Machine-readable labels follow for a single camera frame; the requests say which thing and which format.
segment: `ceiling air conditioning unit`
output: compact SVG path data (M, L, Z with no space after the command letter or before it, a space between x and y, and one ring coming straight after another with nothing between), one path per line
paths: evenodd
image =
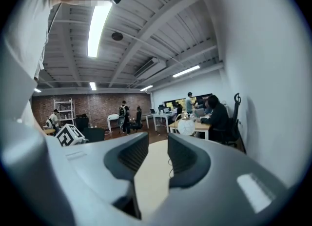
M148 79L155 73L161 71L166 67L166 61L159 60L156 58L152 58L148 61L145 65L143 65L135 74L134 76L138 80Z

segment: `white label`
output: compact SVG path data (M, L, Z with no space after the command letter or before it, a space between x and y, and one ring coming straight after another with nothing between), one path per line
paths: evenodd
M264 192L252 174L239 176L237 182L255 213L261 212L273 201L273 199Z

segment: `ceiling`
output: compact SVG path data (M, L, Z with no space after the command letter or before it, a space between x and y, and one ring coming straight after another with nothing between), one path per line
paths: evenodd
M172 75L199 64L219 63L214 29L203 0L122 0L106 20L96 59L87 57L92 7L63 4L45 47L38 88L143 88L172 81ZM50 14L51 22L56 7ZM111 35L121 32L123 39ZM147 80L134 73L151 58L167 67Z

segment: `fluorescent light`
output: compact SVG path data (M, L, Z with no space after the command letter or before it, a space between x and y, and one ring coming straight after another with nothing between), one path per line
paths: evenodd
M93 91L96 91L96 90L97 90L96 83L90 82L90 86L91 86L91 89L92 89Z
M96 6L94 8L89 31L88 57L96 58L98 56L99 40L112 5L111 2L106 1L103 6Z
M144 89L142 89L141 91L145 91L145 90L147 90L147 89L149 89L149 88L152 88L153 86L152 85L150 85L150 86L148 86L148 87L146 87L146 88L144 88Z
M181 76L181 75L183 75L183 74L185 74L185 73L195 71L195 70L197 70L197 69L199 69L199 68L200 68L199 65L194 66L194 67L192 67L192 68L190 68L190 69L187 69L187 70L185 70L185 71L183 71L183 72L179 72L179 73L177 73L177 74L174 74L173 77L174 77L174 78L179 77L179 76Z

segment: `backpack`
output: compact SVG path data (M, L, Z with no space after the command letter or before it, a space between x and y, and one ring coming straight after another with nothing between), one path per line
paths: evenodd
M126 108L124 107L124 106L121 106L120 108L119 108L119 115L120 116L126 116Z

